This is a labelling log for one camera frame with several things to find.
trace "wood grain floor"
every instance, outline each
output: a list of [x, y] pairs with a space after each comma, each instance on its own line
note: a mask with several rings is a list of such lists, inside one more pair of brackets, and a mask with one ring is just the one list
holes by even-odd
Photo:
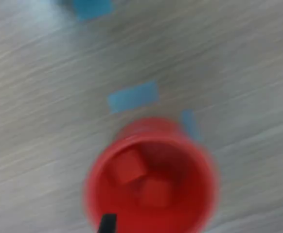
[[[0, 0], [0, 233], [88, 233], [83, 178], [133, 119], [192, 108], [221, 173], [208, 233], [283, 233], [283, 0]], [[148, 80], [152, 106], [106, 96]]]

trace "blue tape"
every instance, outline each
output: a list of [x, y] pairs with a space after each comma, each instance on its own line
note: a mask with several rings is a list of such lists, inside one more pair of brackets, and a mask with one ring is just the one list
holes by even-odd
[[111, 0], [73, 0], [80, 20], [87, 20], [109, 14], [113, 7]]
[[181, 122], [185, 132], [192, 140], [201, 142], [201, 135], [196, 125], [195, 115], [192, 110], [184, 110], [181, 112]]
[[109, 95], [108, 104], [112, 113], [118, 113], [153, 103], [158, 99], [157, 84], [147, 82]]

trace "red cube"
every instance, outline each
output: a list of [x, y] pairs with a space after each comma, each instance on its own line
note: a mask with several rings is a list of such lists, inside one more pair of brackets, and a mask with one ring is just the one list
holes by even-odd
[[149, 207], [167, 207], [172, 200], [173, 184], [162, 176], [149, 176], [141, 189], [141, 205]]
[[130, 149], [117, 155], [111, 163], [116, 181], [123, 185], [147, 173], [147, 168], [137, 150]]

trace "black object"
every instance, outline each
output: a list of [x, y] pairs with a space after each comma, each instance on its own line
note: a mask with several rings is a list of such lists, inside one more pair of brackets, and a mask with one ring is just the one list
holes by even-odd
[[105, 214], [101, 218], [98, 233], [115, 233], [117, 230], [117, 215]]

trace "red cup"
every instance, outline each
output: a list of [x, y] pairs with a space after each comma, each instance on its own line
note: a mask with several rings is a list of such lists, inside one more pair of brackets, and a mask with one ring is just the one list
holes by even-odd
[[[142, 206], [137, 201], [141, 182], [119, 186], [110, 179], [111, 161], [130, 148], [141, 152], [150, 170], [164, 169], [173, 180], [169, 206]], [[118, 233], [197, 233], [214, 211], [215, 174], [208, 154], [178, 124], [144, 118], [124, 127], [94, 163], [85, 180], [85, 211], [96, 228], [103, 214], [116, 213]]]

